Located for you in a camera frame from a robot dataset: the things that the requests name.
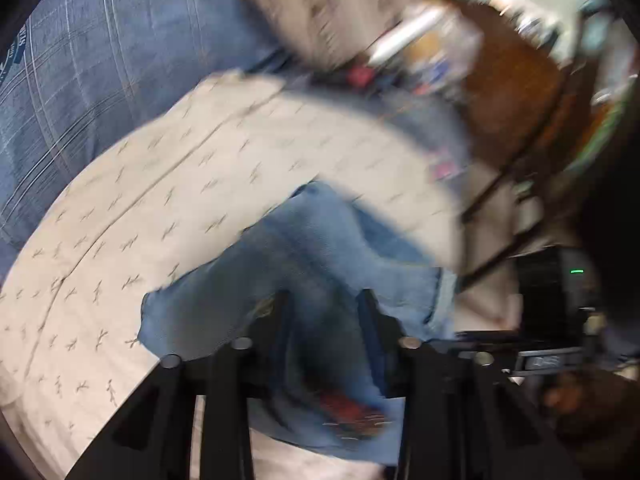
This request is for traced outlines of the blue denim jeans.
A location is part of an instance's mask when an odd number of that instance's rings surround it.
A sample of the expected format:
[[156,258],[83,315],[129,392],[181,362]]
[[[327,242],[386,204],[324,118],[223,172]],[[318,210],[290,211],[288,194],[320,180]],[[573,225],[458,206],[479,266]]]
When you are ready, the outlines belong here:
[[358,294],[372,290],[406,335],[448,339],[456,281],[369,211],[312,181],[218,258],[146,294],[138,338],[156,356],[208,356],[285,290],[293,319],[283,376],[270,400],[248,404],[250,426],[312,452],[393,465],[404,404],[372,379]]

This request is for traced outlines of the red small box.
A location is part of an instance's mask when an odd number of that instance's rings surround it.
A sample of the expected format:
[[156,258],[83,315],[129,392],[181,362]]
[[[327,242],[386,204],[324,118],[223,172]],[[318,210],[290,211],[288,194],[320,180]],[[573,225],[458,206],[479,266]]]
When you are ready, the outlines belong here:
[[350,66],[346,72],[346,81],[356,89],[364,89],[375,80],[376,70],[363,65]]

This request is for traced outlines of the brown wooden side furniture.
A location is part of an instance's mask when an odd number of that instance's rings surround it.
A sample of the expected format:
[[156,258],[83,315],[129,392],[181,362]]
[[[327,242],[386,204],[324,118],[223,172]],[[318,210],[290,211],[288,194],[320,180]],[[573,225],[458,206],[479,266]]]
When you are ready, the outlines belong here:
[[463,83],[460,106],[474,160],[519,174],[556,174],[584,144],[603,40],[589,35],[595,18],[578,18],[578,38],[564,67],[535,48],[492,6],[451,0],[483,33],[477,59]]

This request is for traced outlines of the grey star-print bedsheet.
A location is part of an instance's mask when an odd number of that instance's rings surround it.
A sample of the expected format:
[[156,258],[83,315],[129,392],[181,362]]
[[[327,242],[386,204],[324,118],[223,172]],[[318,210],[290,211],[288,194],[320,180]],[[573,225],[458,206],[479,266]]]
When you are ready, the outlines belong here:
[[330,87],[308,87],[308,96],[358,110],[391,125],[432,156],[431,174],[457,196],[465,193],[465,177],[472,164],[468,129],[454,106],[437,94],[414,96],[392,89],[359,94]]

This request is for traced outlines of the blue plaid pillow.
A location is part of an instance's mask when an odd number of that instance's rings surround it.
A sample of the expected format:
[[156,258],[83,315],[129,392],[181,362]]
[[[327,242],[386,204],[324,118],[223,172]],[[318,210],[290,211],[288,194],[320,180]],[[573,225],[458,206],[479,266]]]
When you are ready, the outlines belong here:
[[285,57],[247,0],[41,0],[1,60],[1,266],[81,170],[211,73]]

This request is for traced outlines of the white plastic roll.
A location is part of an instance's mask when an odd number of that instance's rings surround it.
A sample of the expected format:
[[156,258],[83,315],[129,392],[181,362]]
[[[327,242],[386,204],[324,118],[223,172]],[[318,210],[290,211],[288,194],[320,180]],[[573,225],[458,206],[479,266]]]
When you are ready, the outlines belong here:
[[397,25],[384,32],[364,51],[366,65],[380,67],[390,62],[405,47],[433,29],[445,14],[446,9],[436,4],[410,8]]

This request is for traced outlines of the beige leaf-print blanket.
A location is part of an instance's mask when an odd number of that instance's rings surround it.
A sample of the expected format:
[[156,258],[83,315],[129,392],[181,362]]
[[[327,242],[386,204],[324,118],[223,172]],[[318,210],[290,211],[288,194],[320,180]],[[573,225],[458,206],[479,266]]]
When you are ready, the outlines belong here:
[[319,178],[444,266],[457,202],[434,155],[382,116],[268,76],[203,80],[66,186],[1,291],[1,405],[61,479],[154,365],[143,296],[217,257]]

